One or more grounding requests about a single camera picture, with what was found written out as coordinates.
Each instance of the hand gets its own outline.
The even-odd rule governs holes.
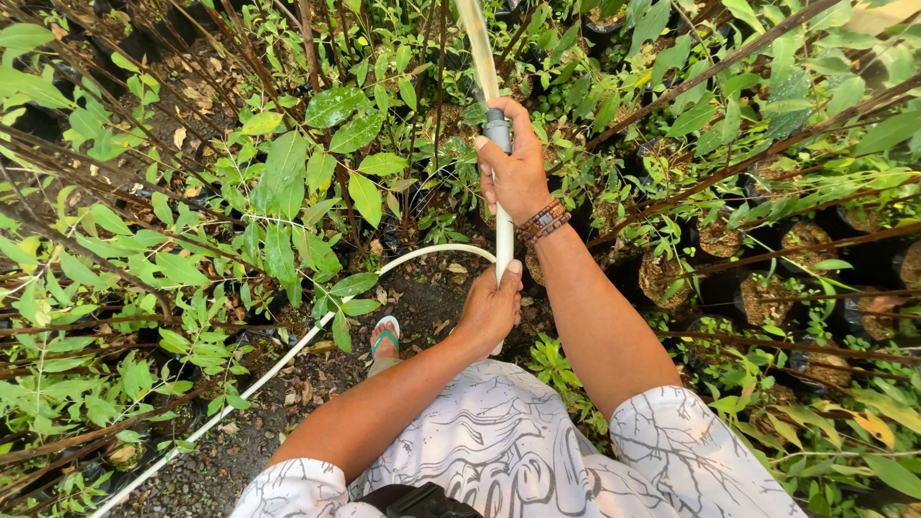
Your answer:
[[[553,201],[543,170],[543,147],[523,106],[507,97],[490,100],[486,105],[501,108],[512,120],[515,141],[512,155],[508,156],[492,140],[482,135],[476,137],[474,144],[482,169],[480,191],[490,213],[495,214],[498,201],[515,225],[520,226]]]
[[[521,321],[521,261],[508,263],[502,274],[502,282],[495,285],[495,265],[491,265],[473,281],[467,300],[460,312],[460,321],[453,335],[460,335],[466,342],[482,352],[486,359],[493,347],[498,345],[512,330],[512,325]]]

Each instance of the printed shirt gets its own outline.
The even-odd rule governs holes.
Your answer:
[[[620,461],[573,426],[559,394],[520,367],[473,364],[350,486],[313,459],[273,465],[232,518],[375,517],[355,500],[428,481],[486,517],[806,515],[692,392],[655,388],[611,418]]]

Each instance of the hose nozzle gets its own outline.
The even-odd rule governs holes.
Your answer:
[[[512,137],[508,128],[506,115],[501,108],[490,108],[486,111],[486,124],[483,126],[483,135],[495,142],[507,155],[511,155]]]

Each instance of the flip-flop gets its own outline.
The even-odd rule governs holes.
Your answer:
[[[393,342],[393,345],[397,348],[397,352],[400,352],[400,323],[397,322],[396,318],[394,318],[392,315],[387,315],[384,318],[378,320],[378,323],[374,325],[374,329],[377,329],[379,325],[386,323],[393,323],[393,330],[397,332],[397,335],[394,336],[390,329],[384,327],[383,332],[380,333],[378,339],[374,341],[374,345],[371,346],[371,358],[374,358],[374,352],[378,350],[380,341],[385,337],[389,338]]]

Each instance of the person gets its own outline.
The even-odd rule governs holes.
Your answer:
[[[513,153],[478,136],[481,190],[520,226],[551,204],[528,112],[499,98]],[[483,516],[805,516],[693,392],[643,318],[564,224],[534,244],[573,371],[610,422],[619,460],[577,430],[560,396],[488,358],[519,321],[521,262],[485,271],[442,342],[400,361],[378,326],[371,375],[307,416],[244,490],[233,518],[380,517],[359,500],[434,482]]]

